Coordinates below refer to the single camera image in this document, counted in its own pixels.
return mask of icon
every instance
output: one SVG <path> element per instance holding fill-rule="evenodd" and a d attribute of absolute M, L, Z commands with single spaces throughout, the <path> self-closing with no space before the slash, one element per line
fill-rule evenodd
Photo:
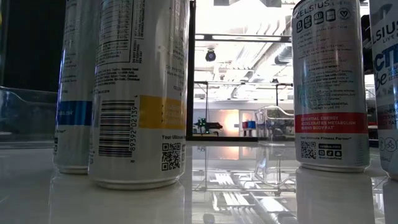
<path fill-rule="evenodd" d="M 297 23 L 297 33 L 303 31 L 303 21 Z"/>
<path fill-rule="evenodd" d="M 349 9 L 343 7 L 338 11 L 338 17 L 342 20 L 347 20 L 347 19 L 351 18 L 351 13 L 350 13 Z"/>
<path fill-rule="evenodd" d="M 312 16 L 307 16 L 304 19 L 304 28 L 308 29 L 312 26 Z"/>
<path fill-rule="evenodd" d="M 326 11 L 326 21 L 333 22 L 336 20 L 336 10 L 329 9 Z"/>
<path fill-rule="evenodd" d="M 397 150 L 397 142 L 392 138 L 387 138 L 384 141 L 384 145 L 389 152 L 394 152 L 395 150 Z"/>
<path fill-rule="evenodd" d="M 317 12 L 313 17 L 313 20 L 315 24 L 321 24 L 324 22 L 325 20 L 323 18 L 323 12 Z"/>

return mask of aluminum can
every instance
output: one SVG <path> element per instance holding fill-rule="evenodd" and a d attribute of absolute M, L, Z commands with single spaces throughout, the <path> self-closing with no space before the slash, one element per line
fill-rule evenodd
<path fill-rule="evenodd" d="M 375 224 L 372 181 L 365 174 L 299 168 L 296 183 L 300 224 Z"/>
<path fill-rule="evenodd" d="M 187 0 L 102 1 L 89 176 L 170 185 L 185 168 Z"/>
<path fill-rule="evenodd" d="M 99 7 L 96 0 L 66 5 L 53 162 L 60 172 L 87 174 Z"/>
<path fill-rule="evenodd" d="M 363 172 L 370 163 L 358 0 L 294 8 L 295 147 L 301 166 Z"/>
<path fill-rule="evenodd" d="M 398 2 L 369 3 L 381 166 L 398 180 Z"/>

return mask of security camera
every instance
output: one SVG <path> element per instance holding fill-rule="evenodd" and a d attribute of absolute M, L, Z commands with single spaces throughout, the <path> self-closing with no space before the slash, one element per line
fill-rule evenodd
<path fill-rule="evenodd" d="M 214 50 L 208 50 L 206 54 L 206 61 L 207 62 L 214 62 L 216 60 L 216 53 Z"/>

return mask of blue label stripe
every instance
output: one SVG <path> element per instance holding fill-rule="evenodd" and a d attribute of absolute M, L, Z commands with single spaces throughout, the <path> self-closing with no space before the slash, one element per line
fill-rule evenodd
<path fill-rule="evenodd" d="M 64 101 L 58 103 L 57 125 L 91 125 L 92 101 Z"/>

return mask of qr code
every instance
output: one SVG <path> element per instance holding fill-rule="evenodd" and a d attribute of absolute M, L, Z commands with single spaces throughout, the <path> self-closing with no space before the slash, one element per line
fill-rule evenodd
<path fill-rule="evenodd" d="M 162 171 L 180 168 L 181 148 L 181 143 L 162 144 Z"/>
<path fill-rule="evenodd" d="M 301 142 L 301 158 L 317 159 L 317 144 L 315 142 Z"/>

